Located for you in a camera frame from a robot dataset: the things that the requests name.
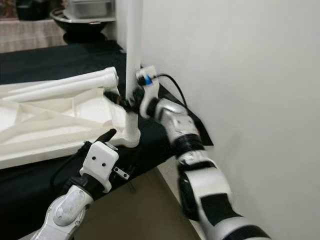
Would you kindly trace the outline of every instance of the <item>vertical white rod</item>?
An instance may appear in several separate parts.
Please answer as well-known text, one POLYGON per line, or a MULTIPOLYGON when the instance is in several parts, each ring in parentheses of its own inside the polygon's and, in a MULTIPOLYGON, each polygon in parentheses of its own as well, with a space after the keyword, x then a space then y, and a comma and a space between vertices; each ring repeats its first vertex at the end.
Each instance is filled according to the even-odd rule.
MULTIPOLYGON (((141 66, 144 1, 128 0, 127 2, 125 97, 128 99, 137 86, 136 71, 141 66)), ((126 115, 125 135, 130 141, 136 141, 137 137, 140 138, 137 114, 130 113, 126 115)))

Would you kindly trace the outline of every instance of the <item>black cloth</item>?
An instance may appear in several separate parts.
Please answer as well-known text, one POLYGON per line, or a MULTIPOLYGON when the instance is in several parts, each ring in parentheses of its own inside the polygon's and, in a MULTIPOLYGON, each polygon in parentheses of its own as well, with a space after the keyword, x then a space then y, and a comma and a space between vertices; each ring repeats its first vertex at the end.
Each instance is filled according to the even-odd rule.
MULTIPOLYGON (((0 84, 67 78, 114 66, 119 76, 120 94, 125 94, 126 54, 114 41, 0 54, 0 84)), ((160 97, 177 102, 164 87, 160 97)), ((202 122, 190 112, 205 145, 212 145, 202 122)), ((131 179, 143 174, 174 155, 164 128, 139 117, 140 143, 135 148, 118 147, 116 166, 131 171, 131 179)), ((78 176, 82 158, 69 163, 56 177, 55 187, 62 189, 71 176, 78 176)), ((16 240, 41 227, 50 203, 57 197, 50 178, 68 157, 0 170, 0 239, 16 240)), ((112 180, 112 189, 125 184, 112 180)))

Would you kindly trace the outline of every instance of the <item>white wall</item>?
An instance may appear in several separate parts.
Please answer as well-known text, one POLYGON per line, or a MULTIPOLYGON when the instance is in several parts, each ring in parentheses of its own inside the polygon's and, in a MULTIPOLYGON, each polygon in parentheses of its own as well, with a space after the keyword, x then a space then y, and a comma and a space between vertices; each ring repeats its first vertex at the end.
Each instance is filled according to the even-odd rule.
POLYGON ((275 240, 320 236, 319 12, 319 0, 144 1, 142 64, 175 77, 236 208, 275 240))

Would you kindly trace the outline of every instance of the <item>white tube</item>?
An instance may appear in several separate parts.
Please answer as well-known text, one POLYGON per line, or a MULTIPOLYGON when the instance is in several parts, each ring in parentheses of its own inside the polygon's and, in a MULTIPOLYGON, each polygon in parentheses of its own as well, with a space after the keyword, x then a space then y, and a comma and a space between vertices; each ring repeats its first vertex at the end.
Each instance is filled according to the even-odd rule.
POLYGON ((107 67, 107 68, 100 70, 100 71, 94 71, 94 72, 89 72, 89 73, 81 74, 81 75, 77 75, 77 76, 62 78, 59 80, 53 80, 50 82, 45 82, 45 83, 37 84, 34 86, 27 86, 27 87, 19 88, 16 90, 12 90, 9 93, 10 94, 18 94, 18 93, 25 93, 25 92, 39 90, 39 89, 46 89, 46 88, 59 86, 59 85, 63 85, 63 84, 70 84, 70 83, 75 83, 75 82, 79 82, 79 81, 83 81, 83 80, 93 79, 93 78, 101 77, 103 75, 107 75, 110 73, 117 75, 117 71, 116 71, 115 67, 113 67, 113 66, 107 67))
POLYGON ((3 100, 21 103, 98 87, 116 88, 117 85, 118 80, 116 75, 114 73, 110 73, 108 75, 103 75, 88 80, 82 80, 8 96, 3 98, 3 100))
MULTIPOLYGON (((143 11, 143 0, 128 0, 125 76, 125 97, 127 99, 137 87, 136 72, 141 66, 143 11)), ((126 114, 125 135, 131 141, 137 136, 140 137, 138 115, 126 114)))

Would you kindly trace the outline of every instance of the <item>tan floor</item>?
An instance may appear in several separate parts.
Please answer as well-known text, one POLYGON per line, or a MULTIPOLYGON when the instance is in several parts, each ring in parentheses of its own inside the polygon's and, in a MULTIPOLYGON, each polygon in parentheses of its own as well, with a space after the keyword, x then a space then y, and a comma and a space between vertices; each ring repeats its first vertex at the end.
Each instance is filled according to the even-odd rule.
POLYGON ((198 240, 158 170, 96 201, 75 240, 198 240))

